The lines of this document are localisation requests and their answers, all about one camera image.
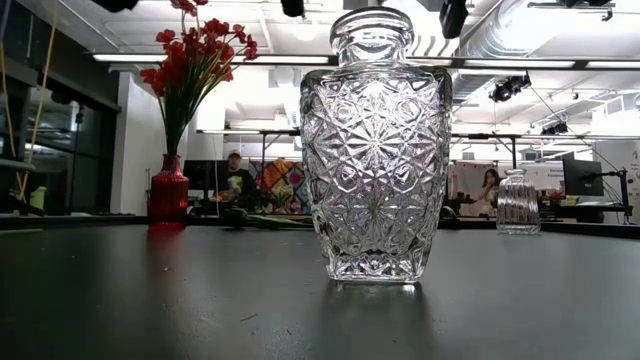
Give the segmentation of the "red artificial flower bunch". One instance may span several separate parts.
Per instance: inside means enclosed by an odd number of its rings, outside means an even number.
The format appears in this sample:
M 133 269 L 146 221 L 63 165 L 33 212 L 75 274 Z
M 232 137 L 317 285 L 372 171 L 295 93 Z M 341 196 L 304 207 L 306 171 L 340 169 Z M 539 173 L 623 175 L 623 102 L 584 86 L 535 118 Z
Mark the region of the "red artificial flower bunch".
M 140 72 L 158 101 L 165 132 L 166 154 L 177 154 L 185 129 L 204 98 L 222 82 L 233 80 L 235 59 L 258 57 L 258 43 L 240 24 L 217 18 L 199 19 L 208 0 L 170 0 L 180 12 L 179 32 L 165 29 L 155 41 L 162 45 L 164 60 Z

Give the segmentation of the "large cut crystal vase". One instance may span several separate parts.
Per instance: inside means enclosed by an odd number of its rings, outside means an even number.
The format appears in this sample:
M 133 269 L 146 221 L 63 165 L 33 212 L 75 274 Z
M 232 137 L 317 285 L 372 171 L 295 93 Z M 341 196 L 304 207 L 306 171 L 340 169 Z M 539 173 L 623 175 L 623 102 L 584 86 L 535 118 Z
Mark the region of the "large cut crystal vase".
M 414 65 L 409 17 L 351 11 L 332 26 L 338 65 L 300 85 L 315 231 L 337 281 L 414 283 L 426 267 L 449 163 L 452 79 Z

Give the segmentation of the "black monitor on arm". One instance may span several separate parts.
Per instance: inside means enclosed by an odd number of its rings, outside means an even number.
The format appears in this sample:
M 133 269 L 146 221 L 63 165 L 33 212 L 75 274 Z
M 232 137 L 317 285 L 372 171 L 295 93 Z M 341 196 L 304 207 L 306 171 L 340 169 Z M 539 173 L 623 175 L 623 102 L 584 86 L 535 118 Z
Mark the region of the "black monitor on arm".
M 602 166 L 599 162 L 564 159 L 562 164 L 566 195 L 604 195 Z

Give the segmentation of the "small ribbed clear vase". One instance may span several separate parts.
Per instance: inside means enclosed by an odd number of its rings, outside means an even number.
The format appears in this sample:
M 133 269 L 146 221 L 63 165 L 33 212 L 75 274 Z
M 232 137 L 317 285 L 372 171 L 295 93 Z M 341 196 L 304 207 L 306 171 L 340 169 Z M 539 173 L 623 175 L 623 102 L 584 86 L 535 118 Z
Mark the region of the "small ribbed clear vase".
M 503 234 L 532 235 L 540 231 L 536 190 L 525 169 L 508 169 L 499 183 L 496 228 Z

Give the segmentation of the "red ribbed glass vase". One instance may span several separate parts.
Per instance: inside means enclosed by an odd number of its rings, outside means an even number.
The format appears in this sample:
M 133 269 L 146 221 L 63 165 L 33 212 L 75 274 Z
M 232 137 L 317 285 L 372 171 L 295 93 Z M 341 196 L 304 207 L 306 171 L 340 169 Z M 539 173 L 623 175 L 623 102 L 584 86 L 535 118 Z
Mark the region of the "red ribbed glass vase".
M 181 231 L 186 227 L 189 179 L 180 167 L 180 156 L 164 154 L 161 170 L 151 177 L 147 203 L 150 231 Z

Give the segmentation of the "colourful patchwork quilt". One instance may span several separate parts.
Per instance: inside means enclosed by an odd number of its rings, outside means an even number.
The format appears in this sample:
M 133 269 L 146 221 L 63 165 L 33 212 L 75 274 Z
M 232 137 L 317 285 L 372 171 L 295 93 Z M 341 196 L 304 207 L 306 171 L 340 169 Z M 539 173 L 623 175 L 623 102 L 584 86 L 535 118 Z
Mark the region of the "colourful patchwork quilt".
M 261 207 L 267 214 L 311 214 L 302 161 L 250 159 L 248 170 L 254 178 Z

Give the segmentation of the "person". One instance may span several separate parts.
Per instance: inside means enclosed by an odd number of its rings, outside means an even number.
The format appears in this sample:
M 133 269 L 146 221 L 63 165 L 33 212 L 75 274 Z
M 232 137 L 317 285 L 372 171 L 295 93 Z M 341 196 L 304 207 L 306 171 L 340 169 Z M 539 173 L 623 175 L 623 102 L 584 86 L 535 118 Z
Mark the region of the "person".
M 229 205 L 254 212 L 258 195 L 251 173 L 241 167 L 242 156 L 238 150 L 231 150 L 227 156 L 227 169 L 221 176 L 221 192 Z
M 481 203 L 481 214 L 488 217 L 496 215 L 500 181 L 501 178 L 495 169 L 488 169 L 484 173 L 482 188 L 478 195 L 478 201 Z

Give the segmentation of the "black monitor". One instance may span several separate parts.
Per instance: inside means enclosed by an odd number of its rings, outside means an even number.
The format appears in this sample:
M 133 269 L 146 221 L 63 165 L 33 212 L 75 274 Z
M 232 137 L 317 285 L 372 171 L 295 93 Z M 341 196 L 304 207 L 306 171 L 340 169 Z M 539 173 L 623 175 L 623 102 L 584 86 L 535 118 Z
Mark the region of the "black monitor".
M 219 192 L 228 189 L 227 160 L 186 160 L 183 175 L 189 179 L 190 190 Z

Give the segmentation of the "yellow rod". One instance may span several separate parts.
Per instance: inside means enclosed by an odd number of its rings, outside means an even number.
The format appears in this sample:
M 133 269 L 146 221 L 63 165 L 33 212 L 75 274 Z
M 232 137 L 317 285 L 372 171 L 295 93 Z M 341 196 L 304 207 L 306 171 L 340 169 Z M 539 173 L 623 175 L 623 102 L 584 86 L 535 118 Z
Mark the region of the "yellow rod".
M 48 81 L 48 73 L 49 73 L 49 69 L 50 69 L 50 64 L 51 64 L 51 58 L 52 58 L 52 52 L 53 52 L 53 46 L 54 46 L 54 41 L 55 41 L 55 34 L 56 34 L 56 30 L 57 30 L 57 25 L 58 25 L 58 18 L 59 18 L 59 6 L 58 6 L 59 2 L 58 0 L 54 0 L 54 5 L 53 5 L 53 16 L 52 16 L 52 24 L 51 24 L 51 31 L 50 31 L 50 35 L 49 35 L 49 41 L 48 41 L 48 46 L 47 46 L 47 53 L 46 53 L 46 58 L 45 58 L 45 64 L 43 67 L 43 71 L 42 71 L 42 81 L 39 85 L 39 89 L 40 90 L 45 90 L 46 89 L 46 85 L 47 85 L 47 81 Z M 29 147 L 29 153 L 28 153 L 28 157 L 27 157 L 27 165 L 33 165 L 33 156 L 34 156 L 34 148 L 36 145 L 36 138 L 38 135 L 38 131 L 39 131 L 39 125 L 40 125 L 40 118 L 42 115 L 42 110 L 43 110 L 43 106 L 44 106 L 44 95 L 40 95 L 40 100 L 38 102 L 38 106 L 37 106 L 37 111 L 36 111 L 36 116 L 34 118 L 34 126 L 33 126 L 33 131 L 31 134 L 31 140 L 30 140 L 30 147 Z M 20 193 L 19 193 L 19 199 L 23 202 L 26 203 L 26 187 L 28 184 L 28 179 L 29 179 L 29 175 L 33 172 L 34 170 L 32 170 L 31 168 L 25 170 L 24 174 L 22 175 L 22 178 L 20 179 Z

